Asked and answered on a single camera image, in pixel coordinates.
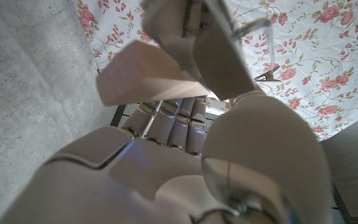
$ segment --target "wooden block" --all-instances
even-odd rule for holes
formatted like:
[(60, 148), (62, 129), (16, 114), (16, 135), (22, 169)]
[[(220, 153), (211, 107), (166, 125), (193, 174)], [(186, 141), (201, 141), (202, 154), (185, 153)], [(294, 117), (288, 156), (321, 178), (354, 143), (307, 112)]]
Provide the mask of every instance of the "wooden block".
[(134, 41), (96, 78), (106, 106), (208, 95), (164, 50)]

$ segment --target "clothespin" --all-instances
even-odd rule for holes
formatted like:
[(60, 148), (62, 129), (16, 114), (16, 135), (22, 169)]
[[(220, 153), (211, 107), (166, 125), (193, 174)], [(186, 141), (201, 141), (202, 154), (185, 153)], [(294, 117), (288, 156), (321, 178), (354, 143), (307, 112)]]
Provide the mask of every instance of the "clothespin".
[(281, 82), (281, 80), (276, 80), (273, 77), (273, 72), (275, 72), (278, 68), (280, 67), (277, 66), (273, 70), (267, 71), (259, 75), (258, 77), (255, 77), (254, 78), (255, 82)]

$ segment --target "fabric backdrop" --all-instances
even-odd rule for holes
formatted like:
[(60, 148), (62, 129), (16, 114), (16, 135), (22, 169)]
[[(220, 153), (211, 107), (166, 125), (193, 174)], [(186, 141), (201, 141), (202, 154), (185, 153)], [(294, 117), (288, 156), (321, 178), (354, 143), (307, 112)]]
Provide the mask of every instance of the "fabric backdrop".
[[(139, 0), (74, 0), (100, 69), (134, 39), (155, 42), (142, 30)], [(266, 17), (273, 24), (274, 78), (259, 82), (327, 139), (358, 121), (358, 0), (226, 1), (235, 23)], [(271, 69), (263, 30), (243, 37), (245, 61), (254, 77)], [(208, 98), (207, 112), (222, 114), (228, 102)]]

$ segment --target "concrete wall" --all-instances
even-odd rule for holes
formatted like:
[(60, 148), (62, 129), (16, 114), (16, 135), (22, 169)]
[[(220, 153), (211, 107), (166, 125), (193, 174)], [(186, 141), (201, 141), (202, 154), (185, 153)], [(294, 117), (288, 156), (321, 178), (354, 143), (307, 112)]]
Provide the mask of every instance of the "concrete wall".
[(0, 0), (0, 215), (62, 146), (107, 126), (73, 3)]

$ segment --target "floral fabric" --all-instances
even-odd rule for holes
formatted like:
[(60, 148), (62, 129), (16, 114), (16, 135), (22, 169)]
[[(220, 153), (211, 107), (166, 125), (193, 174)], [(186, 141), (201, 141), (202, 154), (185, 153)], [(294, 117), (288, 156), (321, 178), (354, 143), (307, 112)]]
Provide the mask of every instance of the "floral fabric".
[[(100, 69), (133, 39), (155, 42), (142, 30), (139, 0), (73, 0)], [(265, 17), (273, 24), (274, 79), (259, 82), (266, 94), (295, 110), (327, 139), (358, 121), (358, 0), (226, 0), (238, 27)], [(266, 30), (242, 39), (245, 61), (256, 77), (271, 70)], [(207, 112), (230, 109), (210, 97)]]

